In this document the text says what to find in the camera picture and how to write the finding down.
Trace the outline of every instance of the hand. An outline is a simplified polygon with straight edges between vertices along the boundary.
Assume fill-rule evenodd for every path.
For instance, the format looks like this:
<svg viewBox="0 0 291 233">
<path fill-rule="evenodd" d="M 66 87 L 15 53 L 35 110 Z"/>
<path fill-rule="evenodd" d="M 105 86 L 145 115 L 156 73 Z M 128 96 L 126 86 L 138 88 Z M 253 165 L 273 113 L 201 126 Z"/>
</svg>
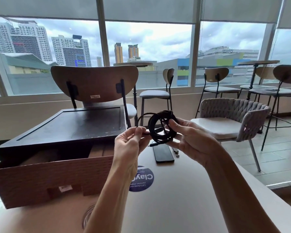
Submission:
<svg viewBox="0 0 291 233">
<path fill-rule="evenodd" d="M 181 118 L 177 118 L 177 120 L 179 124 L 172 119 L 169 120 L 169 126 L 178 133 L 175 139 L 180 142 L 170 141 L 167 145 L 181 150 L 204 167 L 207 161 L 219 152 L 226 153 L 220 143 L 205 129 L 191 121 Z"/>
<path fill-rule="evenodd" d="M 137 173 L 139 154 L 152 139 L 143 133 L 147 133 L 145 127 L 131 127 L 115 138 L 112 166 L 128 171 L 130 180 Z"/>
</svg>

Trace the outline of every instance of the table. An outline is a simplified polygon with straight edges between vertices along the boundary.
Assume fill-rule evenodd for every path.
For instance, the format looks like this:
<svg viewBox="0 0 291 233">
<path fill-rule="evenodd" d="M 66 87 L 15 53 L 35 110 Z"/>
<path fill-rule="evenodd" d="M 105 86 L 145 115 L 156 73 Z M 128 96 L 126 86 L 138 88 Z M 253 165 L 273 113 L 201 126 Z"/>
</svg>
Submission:
<svg viewBox="0 0 291 233">
<path fill-rule="evenodd" d="M 134 66 L 136 66 L 138 68 L 142 68 L 142 67 L 152 66 L 153 63 L 146 62 L 146 61 L 132 61 L 132 62 L 128 62 L 128 63 L 115 63 L 115 64 L 113 64 L 113 66 L 122 66 L 122 65 L 134 65 Z M 134 95 L 134 106 L 135 106 L 136 111 L 137 111 L 137 92 L 136 92 L 136 85 L 134 86 L 133 95 Z M 136 116 L 135 116 L 135 126 L 137 126 L 137 125 L 138 125 L 138 116 L 136 114 Z"/>
<path fill-rule="evenodd" d="M 123 233 L 227 233 L 220 206 L 205 169 L 179 151 L 173 164 L 155 163 L 147 147 L 138 164 L 150 168 L 153 184 L 129 192 Z M 237 165 L 266 213 L 281 233 L 291 233 L 291 207 Z M 81 233 L 87 208 L 97 196 L 71 194 L 43 205 L 0 209 L 0 233 Z"/>
<path fill-rule="evenodd" d="M 239 62 L 238 65 L 253 65 L 253 73 L 252 73 L 252 78 L 251 78 L 251 82 L 250 82 L 250 87 L 249 90 L 252 89 L 252 85 L 254 82 L 254 78 L 255 78 L 255 71 L 257 69 L 257 67 L 259 65 L 270 65 L 270 64 L 278 64 L 280 61 L 243 61 L 243 62 Z M 247 101 L 250 100 L 250 93 L 248 92 L 247 95 Z"/>
</svg>

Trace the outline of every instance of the table leg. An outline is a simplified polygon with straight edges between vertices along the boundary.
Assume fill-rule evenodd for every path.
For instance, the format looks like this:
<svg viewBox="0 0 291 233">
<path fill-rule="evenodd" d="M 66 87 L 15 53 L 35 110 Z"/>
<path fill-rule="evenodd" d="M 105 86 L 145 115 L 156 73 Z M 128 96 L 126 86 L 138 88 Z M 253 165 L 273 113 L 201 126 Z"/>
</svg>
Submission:
<svg viewBox="0 0 291 233">
<path fill-rule="evenodd" d="M 258 64 L 254 64 L 253 65 L 253 73 L 252 73 L 252 77 L 251 77 L 251 82 L 250 82 L 250 87 L 249 87 L 249 90 L 252 89 L 252 85 L 253 85 L 253 82 L 254 82 L 254 78 L 255 78 L 255 71 L 257 69 L 257 66 Z M 250 93 L 248 91 L 248 95 L 247 95 L 247 101 L 250 100 Z"/>
<path fill-rule="evenodd" d="M 136 92 L 136 85 L 134 86 L 133 95 L 134 95 L 134 106 L 135 106 L 136 111 L 137 111 L 137 92 Z M 138 125 L 138 115 L 137 114 L 135 116 L 135 127 Z"/>
</svg>

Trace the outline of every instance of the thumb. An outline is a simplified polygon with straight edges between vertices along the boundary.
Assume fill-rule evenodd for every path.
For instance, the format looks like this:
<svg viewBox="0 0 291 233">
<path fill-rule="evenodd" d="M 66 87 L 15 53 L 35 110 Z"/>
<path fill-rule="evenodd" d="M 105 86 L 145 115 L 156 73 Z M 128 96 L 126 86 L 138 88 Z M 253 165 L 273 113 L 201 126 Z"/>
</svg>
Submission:
<svg viewBox="0 0 291 233">
<path fill-rule="evenodd" d="M 173 119 L 169 120 L 169 127 L 175 132 L 181 133 L 182 135 L 188 134 L 189 127 L 181 126 L 180 124 L 176 123 Z"/>
<path fill-rule="evenodd" d="M 134 140 L 136 142 L 139 142 L 140 139 L 142 138 L 142 131 L 143 131 L 142 127 L 136 127 L 134 136 L 130 140 Z"/>
</svg>

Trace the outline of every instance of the gray woven armchair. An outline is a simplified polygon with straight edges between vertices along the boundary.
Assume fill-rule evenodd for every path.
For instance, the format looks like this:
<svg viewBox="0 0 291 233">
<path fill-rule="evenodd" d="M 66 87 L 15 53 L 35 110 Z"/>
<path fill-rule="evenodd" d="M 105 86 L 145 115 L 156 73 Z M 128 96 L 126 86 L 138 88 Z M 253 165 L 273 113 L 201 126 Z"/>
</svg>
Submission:
<svg viewBox="0 0 291 233">
<path fill-rule="evenodd" d="M 209 131 L 218 141 L 248 140 L 260 172 L 260 165 L 252 144 L 252 138 L 264 125 L 271 108 L 258 102 L 241 99 L 214 98 L 201 103 L 200 118 L 192 119 Z"/>
</svg>

